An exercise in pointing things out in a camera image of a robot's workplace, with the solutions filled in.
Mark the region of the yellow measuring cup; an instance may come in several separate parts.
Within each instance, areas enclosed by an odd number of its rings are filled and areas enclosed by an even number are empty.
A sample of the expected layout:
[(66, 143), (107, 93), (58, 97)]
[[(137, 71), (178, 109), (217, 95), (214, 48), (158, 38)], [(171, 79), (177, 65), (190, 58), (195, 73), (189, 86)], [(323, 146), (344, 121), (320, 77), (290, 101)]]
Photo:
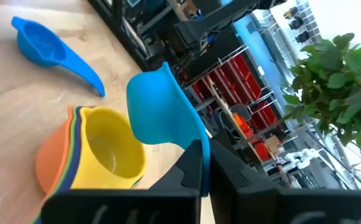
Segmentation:
[(146, 155), (121, 113), (103, 106), (77, 109), (80, 161), (73, 189), (132, 189), (146, 170)]

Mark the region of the red bin rack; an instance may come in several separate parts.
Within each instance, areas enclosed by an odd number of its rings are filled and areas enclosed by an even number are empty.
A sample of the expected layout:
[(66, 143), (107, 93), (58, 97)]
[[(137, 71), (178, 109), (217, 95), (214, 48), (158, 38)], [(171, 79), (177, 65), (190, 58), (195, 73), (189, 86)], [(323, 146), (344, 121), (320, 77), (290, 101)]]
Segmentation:
[(246, 138), (279, 120), (275, 100), (271, 98), (273, 92), (242, 54), (204, 72), (190, 87), (199, 101), (212, 97), (214, 87)]

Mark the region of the white humanoid robot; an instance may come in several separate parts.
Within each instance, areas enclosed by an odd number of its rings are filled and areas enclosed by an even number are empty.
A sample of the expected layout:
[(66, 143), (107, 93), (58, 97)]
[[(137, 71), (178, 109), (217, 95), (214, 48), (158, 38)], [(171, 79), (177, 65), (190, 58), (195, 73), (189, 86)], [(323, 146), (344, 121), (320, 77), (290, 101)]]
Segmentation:
[(280, 165), (287, 174), (291, 174), (292, 172), (308, 167), (311, 159), (318, 157), (319, 152), (316, 149), (305, 148), (302, 151), (287, 153), (282, 158), (279, 158), (276, 164)]

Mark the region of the dark blue measuring cup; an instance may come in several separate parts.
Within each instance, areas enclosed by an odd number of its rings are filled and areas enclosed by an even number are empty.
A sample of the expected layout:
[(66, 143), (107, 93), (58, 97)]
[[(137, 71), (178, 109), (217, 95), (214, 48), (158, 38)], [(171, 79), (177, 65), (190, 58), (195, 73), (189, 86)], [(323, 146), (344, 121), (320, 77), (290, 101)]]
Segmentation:
[(75, 190), (75, 178), (80, 164), (81, 157), (81, 139), (80, 126), (82, 119), (80, 117), (81, 107), (73, 108), (73, 121), (70, 130), (69, 155), (63, 176), (60, 179), (60, 185), (56, 192), (45, 202), (48, 207), (42, 206), (40, 210), (41, 224), (77, 224), (76, 223), (76, 203), (70, 198), (70, 192)]

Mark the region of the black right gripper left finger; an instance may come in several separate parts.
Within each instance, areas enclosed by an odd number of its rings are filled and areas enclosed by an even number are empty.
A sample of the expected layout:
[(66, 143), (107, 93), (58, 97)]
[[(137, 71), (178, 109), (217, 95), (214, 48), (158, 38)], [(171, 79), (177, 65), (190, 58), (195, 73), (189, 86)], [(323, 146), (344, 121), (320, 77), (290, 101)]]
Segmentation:
[(75, 189), (43, 205), (40, 224), (199, 224), (202, 143), (195, 140), (149, 189)]

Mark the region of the teal measuring cup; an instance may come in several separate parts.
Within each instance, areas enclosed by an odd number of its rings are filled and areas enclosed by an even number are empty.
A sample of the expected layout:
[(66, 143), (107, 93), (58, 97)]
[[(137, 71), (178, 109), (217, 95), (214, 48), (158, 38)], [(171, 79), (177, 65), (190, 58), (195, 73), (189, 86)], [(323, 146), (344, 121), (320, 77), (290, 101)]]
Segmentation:
[(135, 75), (127, 84), (126, 101), (131, 129), (144, 144), (172, 143), (187, 149), (193, 141), (202, 153), (202, 189), (210, 188), (210, 143), (205, 126), (177, 83), (167, 62)]

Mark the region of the small bright blue measuring cup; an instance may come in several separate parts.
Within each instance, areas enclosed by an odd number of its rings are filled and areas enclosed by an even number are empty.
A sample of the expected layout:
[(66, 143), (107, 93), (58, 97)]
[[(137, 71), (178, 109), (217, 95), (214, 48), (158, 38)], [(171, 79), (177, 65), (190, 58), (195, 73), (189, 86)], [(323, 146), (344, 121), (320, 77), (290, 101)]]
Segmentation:
[(61, 66), (83, 78), (101, 97), (105, 87), (97, 73), (61, 38), (39, 22), (14, 16), (11, 25), (17, 30), (17, 46), (31, 62), (42, 67)]

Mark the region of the green leafy potted tree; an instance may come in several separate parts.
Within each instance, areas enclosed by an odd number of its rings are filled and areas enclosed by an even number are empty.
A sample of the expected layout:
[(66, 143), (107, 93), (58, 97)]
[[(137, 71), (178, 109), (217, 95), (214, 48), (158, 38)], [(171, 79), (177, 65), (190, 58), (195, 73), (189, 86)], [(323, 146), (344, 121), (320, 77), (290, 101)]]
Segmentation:
[(292, 93), (285, 93), (286, 119), (312, 119), (312, 138), (328, 151), (325, 138), (337, 147), (361, 148), (361, 46), (352, 45), (353, 33), (307, 45), (307, 58), (291, 67)]

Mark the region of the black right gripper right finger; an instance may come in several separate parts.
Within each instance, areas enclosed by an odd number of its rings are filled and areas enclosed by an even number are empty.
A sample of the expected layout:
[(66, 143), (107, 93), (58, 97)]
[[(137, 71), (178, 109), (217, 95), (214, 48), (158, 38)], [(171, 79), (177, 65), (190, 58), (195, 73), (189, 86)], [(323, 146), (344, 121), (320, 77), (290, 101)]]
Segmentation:
[(361, 224), (361, 190), (290, 189), (210, 141), (216, 224)]

